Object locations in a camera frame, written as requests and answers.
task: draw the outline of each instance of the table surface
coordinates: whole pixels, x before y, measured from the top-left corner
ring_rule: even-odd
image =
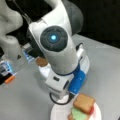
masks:
[[[83,43],[90,59],[90,70],[81,93],[96,99],[102,120],[120,116],[120,49],[83,36],[73,37]],[[9,85],[0,87],[0,120],[50,120],[53,103],[35,61],[29,63]]]

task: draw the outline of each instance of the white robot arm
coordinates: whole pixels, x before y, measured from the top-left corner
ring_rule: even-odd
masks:
[[[17,30],[22,25],[21,15],[10,9],[5,0],[0,0],[0,47],[4,51],[3,59],[12,62],[16,71],[27,61],[18,40],[6,34]]]
[[[51,66],[46,78],[51,100],[55,102],[53,94],[62,98],[69,92],[68,103],[78,93],[86,76],[80,70],[80,60],[84,57],[85,61],[87,55],[82,45],[76,51],[72,40],[72,35],[81,31],[83,15],[77,6],[67,0],[45,2],[53,10],[29,25],[28,37],[33,48],[39,53],[42,51]]]

